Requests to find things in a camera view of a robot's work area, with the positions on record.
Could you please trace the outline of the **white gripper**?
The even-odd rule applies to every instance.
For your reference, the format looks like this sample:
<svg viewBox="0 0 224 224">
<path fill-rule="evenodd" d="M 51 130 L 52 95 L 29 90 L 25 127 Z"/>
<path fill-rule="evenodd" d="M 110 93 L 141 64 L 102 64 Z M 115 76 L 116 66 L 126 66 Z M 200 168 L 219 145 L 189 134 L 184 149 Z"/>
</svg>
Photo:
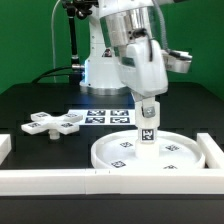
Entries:
<svg viewBox="0 0 224 224">
<path fill-rule="evenodd" d="M 156 114 L 153 96 L 167 91 L 166 71 L 187 73 L 192 56 L 184 51 L 167 53 L 156 40 L 149 41 L 146 37 L 115 47 L 114 54 L 118 59 L 121 82 L 132 92 L 145 97 L 141 101 L 141 127 L 152 128 Z"/>
</svg>

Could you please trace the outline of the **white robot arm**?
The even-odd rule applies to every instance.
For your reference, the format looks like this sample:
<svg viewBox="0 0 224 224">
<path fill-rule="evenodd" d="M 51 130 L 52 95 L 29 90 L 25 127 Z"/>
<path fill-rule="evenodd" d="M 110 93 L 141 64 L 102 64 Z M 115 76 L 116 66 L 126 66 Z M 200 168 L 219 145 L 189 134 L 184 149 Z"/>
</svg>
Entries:
<svg viewBox="0 0 224 224">
<path fill-rule="evenodd" d="M 130 91 L 135 125 L 156 129 L 160 105 L 155 97 L 168 89 L 167 71 L 186 73 L 192 56 L 168 47 L 160 7 L 183 0 L 97 0 L 90 16 L 90 55 L 83 91 L 115 95 Z"/>
</svg>

